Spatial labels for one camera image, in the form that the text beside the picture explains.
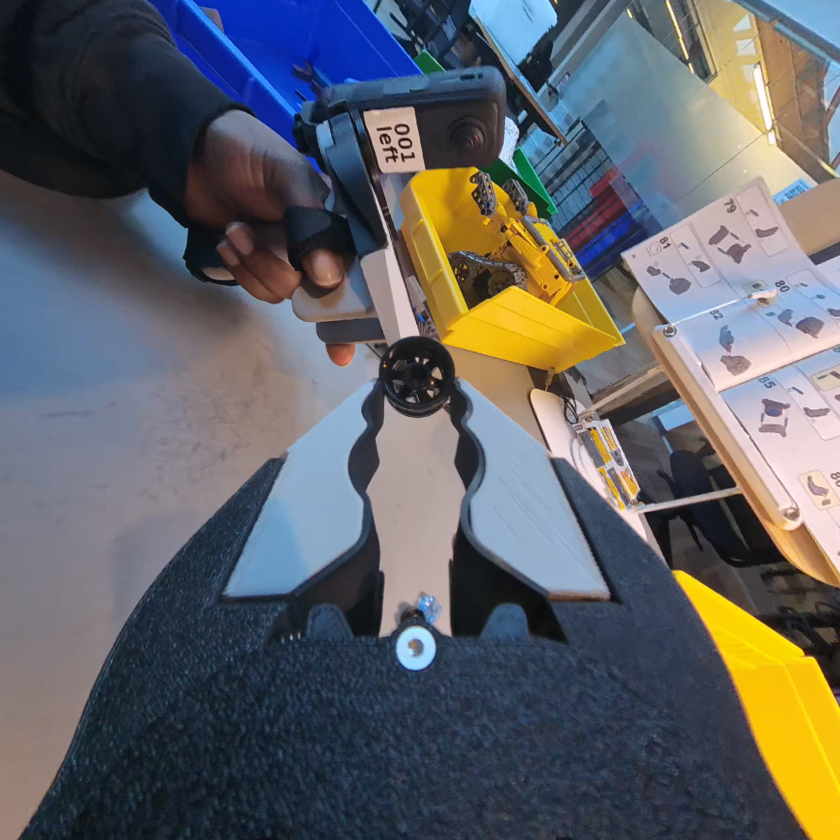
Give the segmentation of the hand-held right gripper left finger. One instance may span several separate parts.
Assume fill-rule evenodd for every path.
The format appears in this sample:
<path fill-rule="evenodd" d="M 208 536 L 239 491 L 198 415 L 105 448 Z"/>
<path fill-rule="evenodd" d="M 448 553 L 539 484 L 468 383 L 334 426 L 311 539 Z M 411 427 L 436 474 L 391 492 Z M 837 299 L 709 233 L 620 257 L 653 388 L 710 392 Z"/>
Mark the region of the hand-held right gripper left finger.
<path fill-rule="evenodd" d="M 364 383 L 290 446 L 227 579 L 228 603 L 278 602 L 304 630 L 317 605 L 338 607 L 355 635 L 377 635 L 384 575 L 368 488 L 380 465 L 384 395 Z"/>

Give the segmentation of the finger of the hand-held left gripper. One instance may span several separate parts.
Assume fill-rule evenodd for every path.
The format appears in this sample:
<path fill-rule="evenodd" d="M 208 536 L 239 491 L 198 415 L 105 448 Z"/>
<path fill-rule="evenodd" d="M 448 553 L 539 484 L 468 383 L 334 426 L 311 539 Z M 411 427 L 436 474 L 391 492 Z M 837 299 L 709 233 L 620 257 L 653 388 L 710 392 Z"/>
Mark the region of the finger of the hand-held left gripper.
<path fill-rule="evenodd" d="M 401 267 L 392 245 L 360 258 L 374 312 L 387 343 L 415 338 L 419 328 Z"/>

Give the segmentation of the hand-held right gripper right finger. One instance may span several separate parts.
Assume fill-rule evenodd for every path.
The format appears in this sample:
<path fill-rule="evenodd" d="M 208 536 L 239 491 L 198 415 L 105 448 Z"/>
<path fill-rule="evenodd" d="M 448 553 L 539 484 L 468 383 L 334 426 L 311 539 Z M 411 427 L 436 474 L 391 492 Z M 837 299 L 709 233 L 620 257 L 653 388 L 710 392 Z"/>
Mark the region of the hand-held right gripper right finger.
<path fill-rule="evenodd" d="M 548 450 L 465 380 L 449 415 L 465 495 L 449 563 L 455 637 L 477 637 L 499 607 L 526 634 L 561 637 L 560 602 L 609 602 L 612 592 Z"/>

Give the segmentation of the grey toy cab assembly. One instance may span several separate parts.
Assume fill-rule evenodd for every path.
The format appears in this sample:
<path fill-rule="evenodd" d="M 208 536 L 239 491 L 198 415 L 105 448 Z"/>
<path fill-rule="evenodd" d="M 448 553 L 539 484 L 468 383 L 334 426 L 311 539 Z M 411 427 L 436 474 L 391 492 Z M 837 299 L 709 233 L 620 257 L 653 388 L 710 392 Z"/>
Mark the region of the grey toy cab assembly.
<path fill-rule="evenodd" d="M 405 278 L 405 284 L 419 334 L 440 341 L 425 293 L 417 278 L 414 275 L 408 275 Z"/>

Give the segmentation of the black toy wheel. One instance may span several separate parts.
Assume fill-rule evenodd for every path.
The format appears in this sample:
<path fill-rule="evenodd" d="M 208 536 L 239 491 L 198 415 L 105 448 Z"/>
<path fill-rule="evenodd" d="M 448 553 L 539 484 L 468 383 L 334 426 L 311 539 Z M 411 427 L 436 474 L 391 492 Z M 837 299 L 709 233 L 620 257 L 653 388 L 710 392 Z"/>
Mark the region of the black toy wheel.
<path fill-rule="evenodd" d="M 417 335 L 390 345 L 381 357 L 379 383 L 388 403 L 406 417 L 429 417 L 455 389 L 455 364 L 436 339 Z"/>

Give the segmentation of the blue bin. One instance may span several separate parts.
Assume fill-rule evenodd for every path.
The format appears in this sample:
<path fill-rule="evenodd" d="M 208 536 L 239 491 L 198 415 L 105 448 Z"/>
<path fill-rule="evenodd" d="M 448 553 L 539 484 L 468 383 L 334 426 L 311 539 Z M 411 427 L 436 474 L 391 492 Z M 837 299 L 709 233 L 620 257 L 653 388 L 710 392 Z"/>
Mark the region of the blue bin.
<path fill-rule="evenodd" d="M 179 49 L 215 85 L 289 143 L 315 94 L 296 67 L 324 83 L 420 75 L 362 1 L 152 1 Z"/>

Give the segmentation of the grey desk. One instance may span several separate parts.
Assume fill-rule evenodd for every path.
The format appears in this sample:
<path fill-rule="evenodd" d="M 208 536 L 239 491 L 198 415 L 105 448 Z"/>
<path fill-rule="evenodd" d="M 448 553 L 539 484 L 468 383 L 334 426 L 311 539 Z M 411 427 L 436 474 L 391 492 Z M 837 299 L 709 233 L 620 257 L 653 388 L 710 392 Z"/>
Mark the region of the grey desk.
<path fill-rule="evenodd" d="M 18 838 L 139 599 L 268 458 L 376 373 L 288 304 L 185 271 L 145 194 L 2 174 L 2 838 Z"/>

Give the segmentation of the person's left hand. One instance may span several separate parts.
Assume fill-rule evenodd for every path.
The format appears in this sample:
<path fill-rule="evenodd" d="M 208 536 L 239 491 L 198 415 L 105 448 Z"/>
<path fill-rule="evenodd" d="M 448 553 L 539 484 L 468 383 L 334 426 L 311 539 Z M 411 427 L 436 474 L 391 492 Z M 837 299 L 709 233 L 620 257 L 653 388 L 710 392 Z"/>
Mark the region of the person's left hand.
<path fill-rule="evenodd" d="M 188 166 L 184 209 L 189 222 L 218 234 L 216 250 L 236 283 L 257 300 L 292 297 L 303 277 L 331 290 L 345 260 L 327 249 L 301 259 L 296 271 L 257 236 L 254 224 L 280 224 L 290 206 L 323 209 L 329 183 L 286 140 L 253 115 L 231 110 L 205 130 Z"/>

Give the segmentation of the wooden table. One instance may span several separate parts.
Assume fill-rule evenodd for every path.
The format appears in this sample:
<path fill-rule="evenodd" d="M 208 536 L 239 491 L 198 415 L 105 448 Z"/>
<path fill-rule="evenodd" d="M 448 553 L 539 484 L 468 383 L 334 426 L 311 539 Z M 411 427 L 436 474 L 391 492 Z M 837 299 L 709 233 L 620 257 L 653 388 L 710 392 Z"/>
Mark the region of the wooden table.
<path fill-rule="evenodd" d="M 531 124 L 554 138 L 555 144 L 568 143 L 538 92 L 520 70 L 543 35 L 558 22 L 556 3 L 551 1 L 472 1 L 469 17 L 477 26 L 493 55 L 521 99 L 520 131 Z"/>

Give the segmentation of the sticker sheet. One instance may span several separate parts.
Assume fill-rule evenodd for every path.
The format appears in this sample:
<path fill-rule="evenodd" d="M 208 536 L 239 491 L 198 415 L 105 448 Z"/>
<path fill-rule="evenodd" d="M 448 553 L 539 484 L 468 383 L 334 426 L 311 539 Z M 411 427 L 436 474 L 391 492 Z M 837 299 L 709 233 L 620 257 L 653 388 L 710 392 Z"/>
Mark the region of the sticker sheet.
<path fill-rule="evenodd" d="M 610 421 L 593 415 L 572 425 L 574 435 L 590 458 L 606 496 L 619 511 L 639 504 L 640 486 Z"/>

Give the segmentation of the green bin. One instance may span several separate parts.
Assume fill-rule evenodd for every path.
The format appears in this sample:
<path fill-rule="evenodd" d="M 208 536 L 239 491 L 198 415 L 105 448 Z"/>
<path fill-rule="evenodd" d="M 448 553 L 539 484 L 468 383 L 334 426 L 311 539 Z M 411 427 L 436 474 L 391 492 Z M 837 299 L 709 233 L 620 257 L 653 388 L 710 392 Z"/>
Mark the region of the green bin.
<path fill-rule="evenodd" d="M 483 171 L 499 186 L 504 186 L 510 180 L 517 181 L 528 195 L 531 203 L 537 208 L 538 216 L 546 219 L 551 218 L 558 212 L 558 208 L 554 205 L 529 158 L 521 148 L 517 147 L 513 155 L 513 161 L 516 165 L 515 169 L 508 167 L 503 161 L 497 159 Z"/>

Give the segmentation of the yellow toy bulldozer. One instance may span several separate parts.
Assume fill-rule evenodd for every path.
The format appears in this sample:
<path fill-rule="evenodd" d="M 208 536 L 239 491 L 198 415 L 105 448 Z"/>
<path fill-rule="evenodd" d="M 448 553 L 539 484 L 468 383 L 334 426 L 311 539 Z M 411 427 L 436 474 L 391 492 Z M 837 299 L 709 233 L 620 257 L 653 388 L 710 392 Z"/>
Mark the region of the yellow toy bulldozer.
<path fill-rule="evenodd" d="M 449 266 L 469 305 L 518 288 L 554 306 L 588 279 L 571 247 L 537 215 L 534 202 L 516 178 L 502 185 L 504 200 L 483 171 L 472 172 L 469 184 L 481 229 L 491 239 L 484 251 L 448 253 Z"/>

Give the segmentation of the instruction booklet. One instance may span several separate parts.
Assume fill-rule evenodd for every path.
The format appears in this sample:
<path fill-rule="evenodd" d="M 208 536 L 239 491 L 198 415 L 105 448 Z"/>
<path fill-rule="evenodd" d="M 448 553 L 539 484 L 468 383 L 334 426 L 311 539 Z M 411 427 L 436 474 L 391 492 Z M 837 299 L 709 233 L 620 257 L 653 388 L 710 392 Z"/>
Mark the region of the instruction booklet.
<path fill-rule="evenodd" d="M 838 284 L 763 178 L 623 252 L 681 400 L 757 514 L 838 541 Z"/>

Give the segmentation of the wide yellow bin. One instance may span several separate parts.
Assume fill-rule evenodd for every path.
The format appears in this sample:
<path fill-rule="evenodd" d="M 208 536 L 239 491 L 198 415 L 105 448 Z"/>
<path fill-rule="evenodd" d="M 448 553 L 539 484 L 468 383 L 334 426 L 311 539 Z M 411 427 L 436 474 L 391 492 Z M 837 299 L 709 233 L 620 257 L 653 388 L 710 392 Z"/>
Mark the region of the wide yellow bin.
<path fill-rule="evenodd" d="M 819 664 L 687 573 L 673 575 L 717 646 L 764 763 L 805 835 L 839 838 L 839 709 Z"/>

